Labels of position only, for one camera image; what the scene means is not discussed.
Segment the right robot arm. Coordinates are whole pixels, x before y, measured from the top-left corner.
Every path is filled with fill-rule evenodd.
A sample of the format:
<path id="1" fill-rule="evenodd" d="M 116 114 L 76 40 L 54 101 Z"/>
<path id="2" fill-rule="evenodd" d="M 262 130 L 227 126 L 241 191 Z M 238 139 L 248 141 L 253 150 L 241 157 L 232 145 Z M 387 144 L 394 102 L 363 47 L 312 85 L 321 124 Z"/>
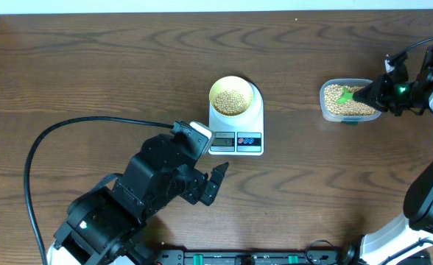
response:
<path id="1" fill-rule="evenodd" d="M 352 99 L 381 112 L 400 116 L 405 110 L 421 116 L 433 114 L 433 45 L 427 50 L 420 72 L 411 81 L 404 64 L 407 52 L 385 60 L 385 74 Z M 403 211 L 390 223 L 360 242 L 349 246 L 338 258 L 341 264 L 399 264 L 433 246 L 433 161 L 411 184 L 404 198 Z"/>

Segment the green plastic measuring spoon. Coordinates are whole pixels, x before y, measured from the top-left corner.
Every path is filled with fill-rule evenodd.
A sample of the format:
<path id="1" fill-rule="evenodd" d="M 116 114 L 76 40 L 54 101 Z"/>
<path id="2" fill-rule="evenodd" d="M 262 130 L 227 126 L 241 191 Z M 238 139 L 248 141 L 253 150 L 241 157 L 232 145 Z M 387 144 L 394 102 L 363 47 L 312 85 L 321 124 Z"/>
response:
<path id="1" fill-rule="evenodd" d="M 346 102 L 353 99 L 353 93 L 348 90 L 346 86 L 342 86 L 342 95 L 341 97 L 336 101 L 338 105 L 343 105 Z"/>

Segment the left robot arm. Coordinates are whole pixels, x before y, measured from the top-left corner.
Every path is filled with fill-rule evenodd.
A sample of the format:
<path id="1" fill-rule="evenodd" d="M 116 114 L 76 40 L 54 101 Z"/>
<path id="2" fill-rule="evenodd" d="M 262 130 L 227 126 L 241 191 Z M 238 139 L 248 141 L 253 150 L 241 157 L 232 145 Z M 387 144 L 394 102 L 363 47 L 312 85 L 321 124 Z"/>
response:
<path id="1" fill-rule="evenodd" d="M 178 132 L 146 140 L 112 188 L 98 184 L 74 200 L 54 235 L 54 250 L 79 264 L 110 264 L 140 241 L 147 221 L 175 197 L 211 205 L 228 163 L 210 174 L 196 170 L 205 140 Z"/>

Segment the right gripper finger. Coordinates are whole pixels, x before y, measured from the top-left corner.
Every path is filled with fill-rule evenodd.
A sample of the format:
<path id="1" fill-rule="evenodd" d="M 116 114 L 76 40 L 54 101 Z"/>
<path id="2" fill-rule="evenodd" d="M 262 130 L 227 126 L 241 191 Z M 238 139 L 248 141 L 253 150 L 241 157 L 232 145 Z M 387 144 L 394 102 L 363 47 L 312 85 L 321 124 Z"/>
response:
<path id="1" fill-rule="evenodd" d="M 383 113 L 388 111 L 387 107 L 378 103 L 375 99 L 371 99 L 368 96 L 360 94 L 360 93 L 355 93 L 353 95 L 353 100 L 356 102 L 361 102 L 362 104 L 365 104 L 365 105 L 372 107 L 375 110 L 383 112 Z"/>
<path id="2" fill-rule="evenodd" d="M 353 98 L 379 98 L 384 92 L 384 75 L 378 76 L 373 82 L 353 93 Z"/>

